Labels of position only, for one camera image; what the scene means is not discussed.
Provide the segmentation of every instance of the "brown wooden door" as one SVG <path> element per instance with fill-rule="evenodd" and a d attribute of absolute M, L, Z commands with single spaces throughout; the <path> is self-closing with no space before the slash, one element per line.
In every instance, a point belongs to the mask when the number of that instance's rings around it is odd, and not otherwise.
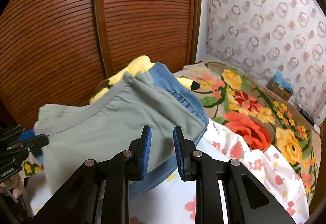
<path fill-rule="evenodd" d="M 0 17 L 0 100 L 32 128 L 41 106 L 86 105 L 139 55 L 182 69 L 196 52 L 199 8 L 200 0 L 11 0 Z"/>

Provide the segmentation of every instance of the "pink strawberry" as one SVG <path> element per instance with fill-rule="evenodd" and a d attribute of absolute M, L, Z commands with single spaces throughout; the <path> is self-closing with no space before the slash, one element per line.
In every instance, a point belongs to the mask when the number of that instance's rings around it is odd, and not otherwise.
<path fill-rule="evenodd" d="M 241 142 L 238 141 L 230 150 L 230 156 L 233 159 L 240 159 L 243 155 L 243 148 Z"/>
<path fill-rule="evenodd" d="M 277 175 L 277 176 L 275 176 L 275 183 L 277 185 L 281 185 L 284 183 L 284 180 L 281 178 L 281 176 Z"/>

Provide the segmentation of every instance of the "white sheet with strawberry print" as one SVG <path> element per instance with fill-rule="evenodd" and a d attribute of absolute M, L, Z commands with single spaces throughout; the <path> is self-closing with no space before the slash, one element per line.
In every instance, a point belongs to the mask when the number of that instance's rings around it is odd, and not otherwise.
<path fill-rule="evenodd" d="M 241 136 L 210 120 L 197 149 L 218 160 L 239 159 L 275 196 L 296 224 L 303 224 L 309 218 L 303 182 L 274 146 L 263 152 L 250 150 Z M 130 224 L 193 224 L 195 194 L 195 182 L 181 181 L 176 170 L 160 185 L 130 202 Z M 225 207 L 223 213 L 226 224 Z"/>

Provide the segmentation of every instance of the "sliding closet door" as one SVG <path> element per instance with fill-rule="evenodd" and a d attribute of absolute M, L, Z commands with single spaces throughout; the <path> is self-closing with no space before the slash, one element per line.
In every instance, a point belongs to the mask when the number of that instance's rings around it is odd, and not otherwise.
<path fill-rule="evenodd" d="M 106 76 L 92 0 L 11 0 L 0 17 L 0 96 L 33 127 L 46 103 L 85 105 Z"/>
<path fill-rule="evenodd" d="M 141 54 L 172 72 L 194 62 L 200 0 L 95 0 L 95 7 L 108 72 Z"/>

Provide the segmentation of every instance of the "floral blanket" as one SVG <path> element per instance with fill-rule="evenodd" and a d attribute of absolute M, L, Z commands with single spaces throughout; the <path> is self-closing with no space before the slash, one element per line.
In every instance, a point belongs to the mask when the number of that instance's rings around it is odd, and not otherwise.
<path fill-rule="evenodd" d="M 193 91 L 212 120 L 241 135 L 251 149 L 273 145 L 302 178 L 308 203 L 315 191 L 321 140 L 288 102 L 242 71 L 220 62 L 185 66 L 174 73 L 200 84 Z"/>

